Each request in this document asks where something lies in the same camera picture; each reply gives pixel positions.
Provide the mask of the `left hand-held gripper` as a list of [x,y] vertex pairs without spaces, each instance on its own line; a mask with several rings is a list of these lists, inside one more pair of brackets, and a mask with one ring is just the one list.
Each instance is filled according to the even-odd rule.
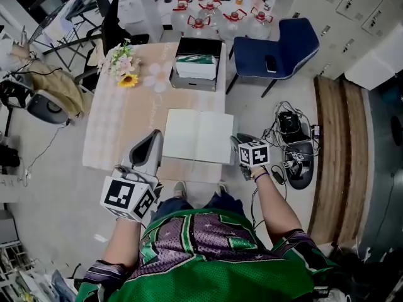
[[117,165],[112,174],[105,177],[100,200],[102,207],[119,218],[142,221],[163,188],[156,177],[161,166],[163,141],[162,132],[153,130],[127,149],[123,159],[130,162],[132,169]]

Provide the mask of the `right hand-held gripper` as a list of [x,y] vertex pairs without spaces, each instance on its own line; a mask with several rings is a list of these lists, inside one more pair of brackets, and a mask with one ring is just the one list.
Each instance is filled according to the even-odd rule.
[[234,165],[239,158],[242,175],[247,181],[251,179],[251,168],[265,166],[270,162],[270,145],[261,140],[253,140],[253,136],[245,133],[230,137],[230,164]]

